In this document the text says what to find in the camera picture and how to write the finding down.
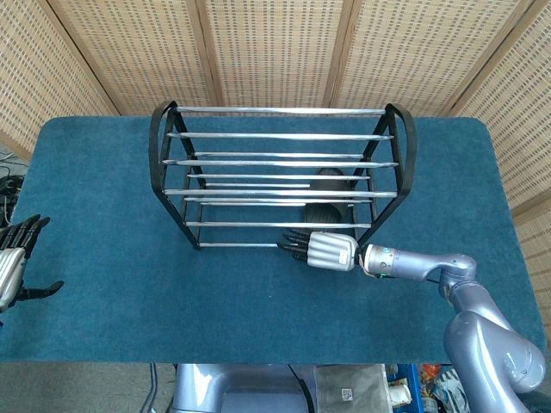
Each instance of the blue carpet surface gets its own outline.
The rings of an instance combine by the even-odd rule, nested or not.
[[[25,282],[27,287],[44,287],[64,280],[65,286],[49,299],[18,303],[3,315],[0,359],[203,363],[448,359],[443,332],[454,311],[434,284],[308,268],[275,249],[193,250],[152,192],[149,121],[149,117],[69,117],[50,120],[42,128],[15,222],[34,213],[52,218],[28,262]],[[228,117],[187,122],[190,131],[209,132],[370,133],[375,126],[375,120],[346,118]],[[371,242],[473,256],[480,281],[513,327],[543,348],[542,321],[487,130],[477,120],[465,118],[417,118],[416,126],[418,161],[412,192]],[[197,142],[196,149],[207,145],[228,149],[227,142],[219,141]],[[235,151],[268,149],[263,139],[246,147],[236,141],[230,145]],[[324,145],[322,149],[332,151],[362,149],[358,143]],[[313,144],[278,142],[276,149],[313,151]],[[180,188],[183,171],[174,168],[167,187]],[[384,187],[392,180],[381,176],[377,184]],[[272,213],[300,220],[293,208],[280,209]],[[264,208],[257,216],[267,213]],[[243,218],[231,208],[209,214],[208,219]],[[274,242],[281,233],[226,229],[204,231],[201,239],[262,237]]]

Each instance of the robot finger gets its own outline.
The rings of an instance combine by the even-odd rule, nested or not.
[[[9,246],[11,245],[12,239],[19,231],[19,227],[21,227],[21,224],[22,223],[19,223],[17,225],[13,225],[9,227],[8,232],[6,232],[6,236],[3,238],[2,244],[0,245],[0,250],[5,250],[6,248],[9,248]]]
[[[17,294],[17,301],[25,301],[27,299],[45,299],[54,295],[64,285],[63,281],[56,281],[48,288],[21,288]]]
[[[36,221],[28,230],[20,245],[27,252],[27,254],[25,254],[25,258],[29,258],[31,256],[31,252],[33,252],[34,245],[36,244],[36,239],[38,238],[42,228],[44,228],[48,222],[50,222],[48,217],[40,219]]]
[[[277,246],[282,250],[291,251],[299,254],[308,254],[308,248],[301,247],[299,245],[291,245],[290,243],[277,243]]]
[[[21,222],[21,227],[19,227],[19,230],[17,231],[17,233],[11,239],[8,248],[21,247],[23,238],[25,238],[31,226],[33,226],[33,224],[39,219],[40,219],[40,215],[36,214],[36,215],[33,215],[31,218]]]
[[[283,234],[283,237],[287,239],[290,243],[297,243],[298,245],[308,245],[308,238],[306,237],[296,237],[288,234]]]
[[[310,236],[312,235],[312,230],[299,230],[298,228],[291,228],[290,231],[293,234],[305,237],[306,239],[310,239]]]
[[[3,244],[3,240],[6,238],[9,232],[9,227],[5,226],[4,228],[0,228],[0,246]]]
[[[308,262],[308,256],[305,254],[293,254],[293,258],[298,261]]]

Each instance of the black metal frame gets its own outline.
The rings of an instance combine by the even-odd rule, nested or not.
[[[161,144],[161,151],[158,150],[158,139],[159,139],[159,129],[161,127],[162,119],[166,114],[166,122],[163,133],[163,142]],[[400,148],[399,148],[399,133],[396,125],[396,116],[398,116],[404,125],[406,131],[406,160],[404,163],[401,161],[400,157]],[[169,136],[169,133],[174,132],[185,133],[187,128],[183,121],[183,117],[177,110],[177,104],[174,101],[165,101],[161,103],[152,114],[152,121],[149,128],[149,171],[152,182],[153,193],[161,201],[161,204],[166,208],[170,216],[174,219],[176,224],[183,231],[184,235],[188,238],[194,248],[200,248],[200,231],[201,227],[197,227],[197,232],[194,234],[189,227],[186,226],[186,213],[187,213],[187,202],[184,200],[185,197],[182,197],[182,204],[180,210],[172,203],[169,197],[164,193],[164,182],[166,178],[166,170],[168,165],[164,164],[163,161],[169,159],[170,146],[172,143],[172,137]],[[382,135],[388,130],[388,134],[394,136],[393,139],[389,139],[391,145],[391,151],[393,156],[393,161],[397,164],[394,169],[395,181],[396,181],[396,198],[390,200],[387,206],[383,209],[381,213],[377,212],[376,202],[371,202],[370,205],[370,215],[371,215],[371,227],[367,229],[362,235],[359,234],[359,231],[356,229],[356,239],[360,245],[364,245],[366,241],[379,229],[379,227],[388,219],[388,217],[396,210],[396,208],[402,203],[406,196],[410,193],[413,183],[413,173],[415,170],[415,160],[417,154],[417,132],[415,129],[415,124],[413,118],[409,111],[402,108],[397,104],[388,104],[385,107],[385,114],[383,114],[374,129],[373,134]],[[197,160],[195,156],[195,149],[191,142],[191,139],[177,138],[182,142],[183,149],[188,155],[188,160]],[[372,156],[380,143],[379,140],[370,140],[366,145],[366,148],[363,152],[362,162],[371,162]],[[189,188],[190,178],[188,177],[189,172],[193,170],[196,174],[202,174],[201,166],[188,166],[186,168],[186,174],[183,179],[183,189]],[[354,171],[355,176],[360,176],[366,174],[370,177],[367,180],[368,190],[375,191],[375,181],[371,169],[369,168],[357,168]],[[205,188],[204,178],[197,178],[200,188]],[[350,182],[352,188],[357,184],[357,181]],[[198,221],[201,221],[203,206],[199,205],[198,212]],[[353,220],[358,222],[356,219],[357,210],[356,206],[353,208]]]

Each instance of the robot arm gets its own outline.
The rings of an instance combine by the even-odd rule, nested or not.
[[[353,237],[294,231],[279,246],[308,265],[350,271],[359,264],[374,277],[426,280],[439,269],[439,293],[457,312],[448,324],[444,347],[461,379],[473,413],[528,413],[515,392],[534,390],[545,375],[545,359],[534,344],[518,335],[475,279],[469,256],[432,256],[370,244]]]
[[[40,230],[50,221],[40,215],[0,230],[0,312],[7,311],[16,301],[43,299],[55,294],[63,281],[48,288],[25,288],[23,272]]]

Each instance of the blue shelf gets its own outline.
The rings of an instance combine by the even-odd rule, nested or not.
[[[399,364],[398,372],[387,377],[388,381],[407,379],[407,386],[412,394],[412,402],[407,406],[394,409],[394,413],[424,413],[423,400],[421,399],[421,383],[417,366],[415,364]]]

